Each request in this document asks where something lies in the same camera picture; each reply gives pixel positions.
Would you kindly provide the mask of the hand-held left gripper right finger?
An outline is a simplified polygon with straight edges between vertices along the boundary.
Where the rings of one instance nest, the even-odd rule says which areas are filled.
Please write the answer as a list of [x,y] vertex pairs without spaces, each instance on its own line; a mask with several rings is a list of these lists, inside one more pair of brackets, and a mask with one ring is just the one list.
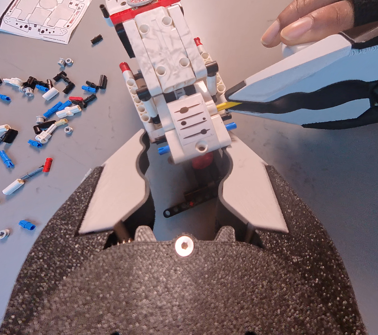
[[236,240],[249,243],[255,230],[288,233],[267,164],[236,135],[223,148],[222,180],[216,208],[216,230],[231,226]]

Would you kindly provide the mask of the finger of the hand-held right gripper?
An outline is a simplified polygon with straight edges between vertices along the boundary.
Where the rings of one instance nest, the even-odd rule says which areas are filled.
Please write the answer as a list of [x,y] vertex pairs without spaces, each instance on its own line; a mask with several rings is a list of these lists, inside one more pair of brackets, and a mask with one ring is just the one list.
[[377,32],[341,32],[285,47],[285,57],[226,91],[240,106],[369,106]]
[[322,110],[299,109],[284,114],[271,113],[250,113],[239,111],[241,114],[261,117],[270,120],[281,121],[290,124],[303,125],[317,122],[348,120],[357,118],[370,108],[370,100],[368,98],[359,99],[344,103],[342,105]]

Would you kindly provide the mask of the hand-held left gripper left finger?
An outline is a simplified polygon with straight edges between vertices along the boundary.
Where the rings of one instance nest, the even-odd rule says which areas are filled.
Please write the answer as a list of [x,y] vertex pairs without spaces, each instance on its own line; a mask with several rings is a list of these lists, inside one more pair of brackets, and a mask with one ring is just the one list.
[[140,130],[103,164],[79,234],[114,229],[120,222],[132,238],[141,225],[154,228],[154,201],[145,176],[149,146],[147,132]]

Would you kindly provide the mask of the white brick toy truck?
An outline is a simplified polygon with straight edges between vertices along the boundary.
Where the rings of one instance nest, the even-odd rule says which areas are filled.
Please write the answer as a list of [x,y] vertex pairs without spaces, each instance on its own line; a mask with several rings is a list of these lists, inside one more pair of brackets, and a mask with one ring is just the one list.
[[215,151],[231,144],[228,115],[216,108],[217,62],[194,39],[184,18],[181,0],[107,0],[101,6],[113,23],[130,58],[140,67],[133,74],[120,64],[129,93],[151,143],[162,144],[174,163],[191,162],[194,170],[209,169],[212,180],[185,194],[185,201],[164,211],[169,218],[216,197],[220,177]]

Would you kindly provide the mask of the person's right hand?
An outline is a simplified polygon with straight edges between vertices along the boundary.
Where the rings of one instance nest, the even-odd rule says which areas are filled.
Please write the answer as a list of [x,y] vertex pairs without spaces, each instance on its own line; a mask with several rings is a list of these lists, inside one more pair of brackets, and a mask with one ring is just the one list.
[[316,42],[354,27],[353,0],[294,0],[261,37],[265,47]]

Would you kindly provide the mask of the pile of small brick pieces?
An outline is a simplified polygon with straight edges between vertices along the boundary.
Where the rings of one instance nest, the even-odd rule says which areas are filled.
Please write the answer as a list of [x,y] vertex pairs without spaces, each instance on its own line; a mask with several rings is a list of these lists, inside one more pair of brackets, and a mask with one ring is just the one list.
[[[65,89],[62,91],[63,94],[68,95],[71,93],[75,84],[68,78],[67,73],[64,71],[66,66],[70,66],[73,64],[72,59],[67,58],[60,58],[58,60],[58,64],[60,66],[60,71],[57,75],[53,78],[55,82],[63,80],[67,85]],[[35,89],[41,92],[44,92],[42,97],[49,101],[53,99],[59,91],[54,87],[53,82],[51,79],[47,79],[46,82],[39,81],[35,77],[30,76],[27,81],[23,82],[21,79],[17,77],[12,78],[5,78],[1,79],[2,83],[10,84],[14,87],[17,87],[20,92],[25,94],[27,97],[33,97]],[[45,145],[51,138],[53,132],[60,126],[66,125],[68,123],[68,117],[71,117],[77,113],[80,113],[83,109],[85,109],[90,102],[97,98],[96,93],[99,89],[105,90],[107,86],[107,77],[105,75],[100,76],[99,84],[93,84],[92,82],[86,82],[86,85],[82,86],[84,91],[92,93],[90,96],[86,98],[70,96],[67,101],[65,102],[58,102],[50,109],[48,109],[44,114],[38,115],[36,117],[36,125],[34,126],[35,138],[29,139],[28,144],[35,148],[41,148]],[[51,116],[56,115],[58,116],[59,120],[52,120],[47,121]],[[18,131],[13,129],[8,124],[3,124],[0,127],[1,130],[1,143],[11,144],[14,139],[16,138]],[[5,165],[6,168],[13,168],[14,163],[5,151],[5,149],[1,149],[1,161]],[[2,193],[4,195],[10,195],[21,188],[24,183],[30,179],[31,177],[39,174],[40,172],[47,174],[50,172],[51,164],[53,159],[46,158],[43,166],[38,167],[37,169],[25,174],[23,177],[16,179],[10,185],[8,185]],[[19,226],[32,231],[35,229],[35,225],[27,220],[19,221]]]

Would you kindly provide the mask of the white sticker sheet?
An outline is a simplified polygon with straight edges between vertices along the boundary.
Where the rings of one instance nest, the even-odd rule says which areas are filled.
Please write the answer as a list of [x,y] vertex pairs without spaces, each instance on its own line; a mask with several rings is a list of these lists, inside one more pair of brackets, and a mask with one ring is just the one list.
[[1,31],[68,44],[91,0],[13,0],[1,16]]

